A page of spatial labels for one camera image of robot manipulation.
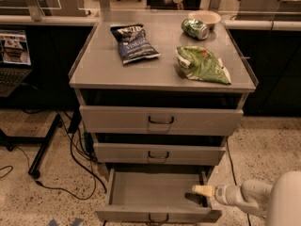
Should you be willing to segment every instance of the laptop keyboard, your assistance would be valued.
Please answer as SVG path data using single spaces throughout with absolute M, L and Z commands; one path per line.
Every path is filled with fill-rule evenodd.
M 25 70 L 0 68 L 0 95 L 18 87 L 27 74 Z

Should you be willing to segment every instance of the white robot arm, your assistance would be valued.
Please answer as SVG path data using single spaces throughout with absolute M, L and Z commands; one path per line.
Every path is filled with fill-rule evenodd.
M 284 173 L 273 186 L 250 179 L 241 186 L 193 186 L 192 190 L 247 214 L 266 215 L 266 226 L 301 225 L 301 171 Z

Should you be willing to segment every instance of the laptop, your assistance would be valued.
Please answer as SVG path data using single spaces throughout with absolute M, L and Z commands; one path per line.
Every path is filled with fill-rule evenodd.
M 8 97 L 31 73 L 25 29 L 0 26 L 0 97 Z

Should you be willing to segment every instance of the dresser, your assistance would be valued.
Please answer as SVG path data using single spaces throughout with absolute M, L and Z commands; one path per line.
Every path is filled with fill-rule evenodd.
M 207 40 L 194 40 L 181 29 L 187 14 L 107 11 L 71 70 L 85 129 L 110 172 L 100 220 L 198 223 L 221 216 L 192 186 L 207 184 L 256 81 L 222 24 Z M 110 25 L 136 23 L 161 55 L 123 65 Z M 221 58 L 231 85 L 185 78 L 175 54 L 185 45 Z

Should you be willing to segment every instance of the green chip bag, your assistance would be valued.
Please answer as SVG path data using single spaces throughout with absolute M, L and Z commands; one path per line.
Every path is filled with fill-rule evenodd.
M 181 69 L 188 79 L 231 84 L 229 72 L 221 59 L 208 49 L 183 46 L 177 47 L 176 53 Z

